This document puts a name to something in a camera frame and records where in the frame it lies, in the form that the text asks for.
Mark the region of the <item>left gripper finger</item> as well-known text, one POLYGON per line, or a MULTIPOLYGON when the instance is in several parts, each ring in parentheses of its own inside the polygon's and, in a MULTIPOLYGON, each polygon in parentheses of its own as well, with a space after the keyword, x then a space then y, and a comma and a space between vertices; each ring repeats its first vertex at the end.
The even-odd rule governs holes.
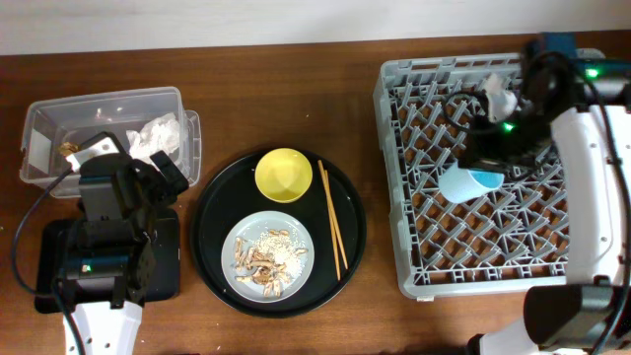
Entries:
POLYGON ((139 180, 153 180, 158 173, 152 165, 136 159, 130 162, 130 167, 139 180))
POLYGON ((188 190, 189 182, 187 178, 164 151, 154 153, 150 156, 150 159, 161 172, 171 194, 180 195, 188 190))

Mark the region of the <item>blue cup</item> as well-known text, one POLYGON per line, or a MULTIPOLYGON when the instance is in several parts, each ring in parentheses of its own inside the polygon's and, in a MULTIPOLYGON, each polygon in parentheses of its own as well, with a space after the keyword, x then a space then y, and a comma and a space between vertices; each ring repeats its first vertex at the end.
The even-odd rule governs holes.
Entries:
POLYGON ((462 203, 499 189, 503 174, 461 168, 451 165, 438 178, 440 193, 451 203, 462 203))

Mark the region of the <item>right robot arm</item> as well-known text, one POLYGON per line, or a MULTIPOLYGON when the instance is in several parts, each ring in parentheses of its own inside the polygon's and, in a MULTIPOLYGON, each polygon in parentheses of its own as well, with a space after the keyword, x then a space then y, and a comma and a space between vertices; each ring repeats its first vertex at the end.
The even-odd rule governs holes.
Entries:
POLYGON ((471 338, 471 354, 600 354, 630 346, 630 66, 586 59, 568 33, 524 47, 518 107, 476 120, 463 168, 532 173, 554 147, 561 161, 570 245, 565 282, 534 286, 522 316, 471 338))

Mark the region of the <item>white napkin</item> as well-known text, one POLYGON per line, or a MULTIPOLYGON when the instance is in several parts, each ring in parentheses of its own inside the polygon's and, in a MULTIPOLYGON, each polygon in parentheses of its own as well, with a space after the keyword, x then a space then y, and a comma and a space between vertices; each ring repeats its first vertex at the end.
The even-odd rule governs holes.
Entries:
POLYGON ((173 112, 154 118, 140 131, 126 130, 129 141, 129 155, 147 164, 152 164, 151 156, 163 151, 171 154, 179 148, 180 124, 173 112))

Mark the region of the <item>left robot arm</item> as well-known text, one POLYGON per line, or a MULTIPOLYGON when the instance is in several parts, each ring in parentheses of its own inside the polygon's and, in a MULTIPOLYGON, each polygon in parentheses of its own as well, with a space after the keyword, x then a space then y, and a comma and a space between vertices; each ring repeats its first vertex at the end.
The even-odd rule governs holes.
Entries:
POLYGON ((63 315, 69 354, 130 354, 145 304, 179 292, 172 206, 188 181, 162 151, 101 155, 79 174, 80 217, 42 232, 35 309, 63 315))

